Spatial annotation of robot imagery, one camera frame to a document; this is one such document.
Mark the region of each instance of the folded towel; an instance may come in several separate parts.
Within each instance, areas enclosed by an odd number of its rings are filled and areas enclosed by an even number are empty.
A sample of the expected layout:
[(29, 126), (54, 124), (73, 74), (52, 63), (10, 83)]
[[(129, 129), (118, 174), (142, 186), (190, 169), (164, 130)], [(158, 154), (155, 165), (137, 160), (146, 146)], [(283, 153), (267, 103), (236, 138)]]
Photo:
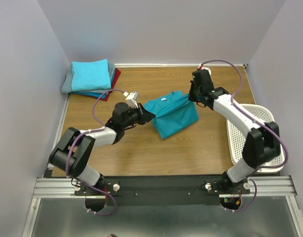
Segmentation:
[(176, 134), (199, 119), (194, 103), (188, 100), (188, 94), (183, 95), (181, 91), (150, 100), (143, 107), (156, 115), (151, 122), (162, 139)]
[(72, 73), (72, 91), (111, 88), (106, 59), (88, 63), (72, 62)]
[[(115, 75), (114, 75), (114, 78), (113, 78), (113, 81), (112, 81), (112, 88), (114, 88), (120, 74), (121, 74), (121, 71), (116, 69), (115, 70)], [(107, 95), (106, 94), (103, 95), (100, 100), (107, 101), (108, 97), (110, 96), (110, 93), (111, 92), (108, 92)], [(71, 92), (71, 94), (84, 95), (84, 96), (89, 96), (89, 97), (94, 97), (94, 98), (98, 98), (101, 95), (99, 93), (91, 93), (91, 92)]]
[[(114, 63), (107, 63), (107, 66), (108, 66), (110, 81), (112, 83), (113, 78), (114, 78), (114, 73), (115, 73), (115, 64)], [(62, 94), (67, 94), (67, 93), (72, 92), (72, 88), (71, 88), (72, 79), (73, 79), (73, 73), (72, 73), (72, 64), (71, 64), (71, 67), (70, 67), (69, 71), (66, 74), (66, 80), (64, 81), (63, 86), (61, 88), (61, 93)], [(106, 90), (104, 90), (104, 89), (89, 90), (87, 92), (103, 93), (104, 91), (106, 91)]]

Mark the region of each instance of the wooden table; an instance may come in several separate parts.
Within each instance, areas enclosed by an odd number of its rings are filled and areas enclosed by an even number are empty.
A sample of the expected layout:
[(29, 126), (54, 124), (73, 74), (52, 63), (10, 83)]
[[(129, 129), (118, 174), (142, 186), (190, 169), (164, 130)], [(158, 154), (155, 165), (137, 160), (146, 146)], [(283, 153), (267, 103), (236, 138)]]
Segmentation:
[[(121, 68), (122, 74), (115, 88), (138, 91), (138, 102), (144, 104), (171, 91), (188, 93), (195, 68)], [(254, 104), (244, 72), (244, 85), (237, 94), (239, 103)], [(233, 93), (239, 77), (232, 67), (211, 67), (214, 86), (222, 86)], [(95, 114), (106, 122), (114, 105), (124, 102), (119, 92), (111, 93), (107, 102), (99, 101)], [(91, 115), (94, 98), (71, 95), (63, 132), (68, 127), (88, 130), (101, 127)], [(196, 107), (199, 121), (183, 131), (162, 140), (152, 123), (125, 132), (113, 146), (94, 148), (89, 165), (104, 175), (178, 175), (220, 174), (232, 166), (226, 131), (226, 120), (215, 111)], [(65, 176), (56, 167), (52, 175)]]

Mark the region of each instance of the red cloth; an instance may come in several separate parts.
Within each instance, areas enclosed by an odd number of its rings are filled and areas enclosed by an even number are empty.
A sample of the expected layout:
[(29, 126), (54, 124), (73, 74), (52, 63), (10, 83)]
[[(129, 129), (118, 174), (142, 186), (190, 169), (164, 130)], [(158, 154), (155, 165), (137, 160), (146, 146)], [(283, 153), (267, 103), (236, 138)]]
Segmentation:
[[(111, 88), (112, 88), (112, 89), (114, 88), (114, 86), (115, 86), (115, 84), (116, 84), (118, 78), (120, 77), (120, 75), (121, 75), (121, 71), (118, 70), (118, 68), (116, 68), (116, 69), (115, 69), (115, 75), (114, 75), (114, 78), (113, 78), (113, 81), (112, 81), (112, 84), (111, 84)], [(100, 100), (107, 101), (107, 100), (108, 100), (108, 97), (110, 96), (110, 93), (111, 93), (111, 92), (112, 92), (112, 91), (108, 92), (107, 95), (106, 95), (104, 98), (101, 98)], [(98, 97), (90, 96), (90, 95), (85, 95), (85, 96), (87, 96), (87, 97), (92, 97), (92, 98), (95, 98), (95, 99), (98, 98)]]

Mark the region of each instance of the white laundry basket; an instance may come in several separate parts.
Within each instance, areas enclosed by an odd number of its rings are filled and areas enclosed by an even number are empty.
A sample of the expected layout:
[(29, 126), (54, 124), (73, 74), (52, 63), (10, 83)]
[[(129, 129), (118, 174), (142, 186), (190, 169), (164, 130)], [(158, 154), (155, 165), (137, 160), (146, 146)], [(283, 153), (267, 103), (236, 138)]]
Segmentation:
[[(272, 113), (265, 107), (260, 105), (241, 104), (246, 110), (255, 115), (256, 117), (264, 120), (265, 122), (274, 121)], [(244, 135), (230, 122), (227, 120), (227, 136), (231, 162), (236, 164), (242, 158), (242, 150), (244, 148), (246, 139)], [(274, 158), (272, 161), (267, 162), (264, 166), (277, 166), (284, 161), (284, 154), (281, 147), (280, 156)], [(260, 169), (259, 173), (275, 173), (282, 169), (280, 168), (263, 168)]]

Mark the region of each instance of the bolt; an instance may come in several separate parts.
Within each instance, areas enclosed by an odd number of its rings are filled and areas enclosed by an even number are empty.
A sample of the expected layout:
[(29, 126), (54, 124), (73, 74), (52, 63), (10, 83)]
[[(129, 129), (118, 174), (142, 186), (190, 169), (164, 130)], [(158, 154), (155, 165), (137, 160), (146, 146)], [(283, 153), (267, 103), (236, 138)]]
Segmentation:
[(119, 189), (120, 189), (119, 184), (114, 184), (114, 185), (113, 185), (113, 190), (114, 190), (114, 191), (117, 192)]
[(81, 190), (81, 187), (79, 187), (79, 186), (75, 186), (75, 187), (74, 187), (74, 191), (77, 192), (77, 191), (80, 191), (80, 190)]
[(244, 183), (244, 189), (249, 190), (250, 189), (250, 184)]
[(208, 191), (210, 191), (212, 189), (212, 186), (209, 183), (207, 183), (205, 185), (205, 189), (208, 190)]

